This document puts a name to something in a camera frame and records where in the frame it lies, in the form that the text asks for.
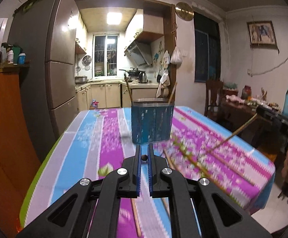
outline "kitchen window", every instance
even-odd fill
[[[117,35],[93,37],[93,77],[117,75]]]

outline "refrigerator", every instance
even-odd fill
[[[73,19],[78,19],[74,0],[34,0],[15,13],[8,37],[8,43],[23,48],[30,61],[29,68],[20,70],[20,93],[41,162],[78,114]]]

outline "dining table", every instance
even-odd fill
[[[104,178],[135,155],[131,108],[80,112],[57,140],[30,185],[20,210],[26,227],[82,178]],[[249,214],[264,208],[275,177],[274,164],[231,132],[200,113],[175,106],[169,140],[154,142],[154,154],[186,178],[207,177]],[[147,154],[148,145],[141,145]],[[140,196],[122,198],[117,238],[171,237],[168,199],[149,196],[148,165],[142,161]]]

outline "range hood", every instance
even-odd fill
[[[147,68],[152,66],[153,62],[150,45],[133,41],[131,45],[128,46],[126,51],[139,68]]]

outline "electric kettle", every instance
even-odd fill
[[[147,76],[145,72],[140,72],[139,83],[147,83]]]

